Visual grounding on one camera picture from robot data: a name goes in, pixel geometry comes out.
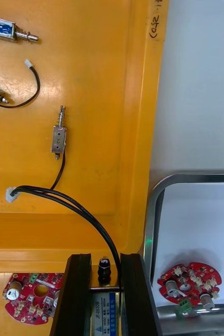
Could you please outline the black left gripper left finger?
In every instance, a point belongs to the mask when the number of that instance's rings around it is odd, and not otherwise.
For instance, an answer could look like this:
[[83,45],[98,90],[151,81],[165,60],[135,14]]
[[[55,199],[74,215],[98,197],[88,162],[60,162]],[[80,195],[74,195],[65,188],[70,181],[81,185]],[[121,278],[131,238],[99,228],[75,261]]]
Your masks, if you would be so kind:
[[90,254],[74,254],[68,258],[50,335],[88,334],[90,276]]

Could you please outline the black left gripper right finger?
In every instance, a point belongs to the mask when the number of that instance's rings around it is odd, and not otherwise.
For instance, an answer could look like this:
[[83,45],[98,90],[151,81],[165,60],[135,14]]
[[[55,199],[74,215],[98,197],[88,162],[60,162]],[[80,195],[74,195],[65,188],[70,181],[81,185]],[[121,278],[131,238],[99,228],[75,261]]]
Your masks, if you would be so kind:
[[151,284],[139,254],[121,255],[121,335],[162,335]]

